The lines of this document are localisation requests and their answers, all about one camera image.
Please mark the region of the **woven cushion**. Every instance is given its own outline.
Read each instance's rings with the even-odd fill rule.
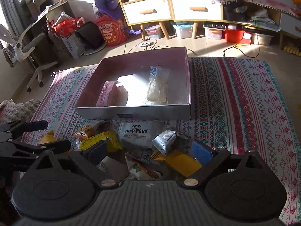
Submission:
[[[30,122],[41,101],[34,98],[26,103],[15,104],[12,100],[1,106],[0,124],[22,120]]]

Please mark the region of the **drawer handle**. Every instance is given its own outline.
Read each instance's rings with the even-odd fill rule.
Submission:
[[[150,14],[150,13],[156,13],[157,11],[155,9],[149,9],[149,10],[144,10],[140,11],[140,14]]]
[[[196,12],[208,12],[208,9],[206,7],[190,7],[190,10]]]

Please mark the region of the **rug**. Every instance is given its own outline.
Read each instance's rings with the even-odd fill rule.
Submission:
[[[279,86],[266,62],[254,59],[192,57],[194,119],[165,121],[166,127],[181,130],[212,148],[232,154],[248,149],[259,152],[287,191],[280,215],[286,225],[301,220],[300,148]],[[55,74],[55,79],[32,121],[47,120],[48,130],[23,135],[23,141],[38,144],[46,131],[57,140],[68,139],[90,122],[74,106],[97,65],[73,68]],[[111,121],[118,131],[121,121]],[[147,151],[133,151],[147,160]]]

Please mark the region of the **floor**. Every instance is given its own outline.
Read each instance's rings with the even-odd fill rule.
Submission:
[[[166,45],[170,47],[180,47],[186,46],[188,49],[193,50],[197,56],[209,56],[209,57],[222,57],[222,53],[225,49],[233,46],[233,44],[226,43],[225,40],[213,40],[206,39],[201,33],[195,40],[191,38],[179,40],[177,37],[173,37],[170,40],[162,38],[158,40],[155,46]],[[38,87],[38,81],[36,85],[32,86],[31,93],[27,93],[27,88],[24,86],[22,92],[14,99],[15,103],[22,103],[32,98],[37,98],[42,100],[46,94],[48,88],[53,81],[53,73],[59,70],[65,70],[72,67],[87,66],[92,64],[98,64],[103,58],[111,57],[115,55],[123,54],[124,52],[136,52],[143,50],[143,48],[136,46],[141,43],[141,39],[132,36],[129,41],[114,47],[106,47],[102,51],[89,55],[81,56],[77,59],[71,59],[67,62],[61,63],[58,67],[45,70],[43,72],[43,82],[44,86],[42,88]],[[248,56],[256,56],[258,54],[258,45],[248,45],[239,47]],[[225,52],[227,57],[246,57],[238,49],[231,48]],[[188,50],[188,56],[195,56],[193,52]],[[259,60],[266,61],[279,84],[279,87],[284,96],[286,105],[288,107],[289,113],[291,115],[296,133],[298,138],[301,140],[301,60],[300,57],[288,54],[284,51],[280,51],[278,45],[272,44],[270,46],[260,46],[260,53],[257,57]]]

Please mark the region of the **open cardboard box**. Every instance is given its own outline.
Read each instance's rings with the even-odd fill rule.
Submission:
[[[147,105],[150,66],[168,71],[167,103]],[[106,81],[119,81],[128,92],[121,106],[95,107]],[[173,47],[103,59],[82,92],[75,110],[84,119],[189,120],[191,82],[186,47]]]

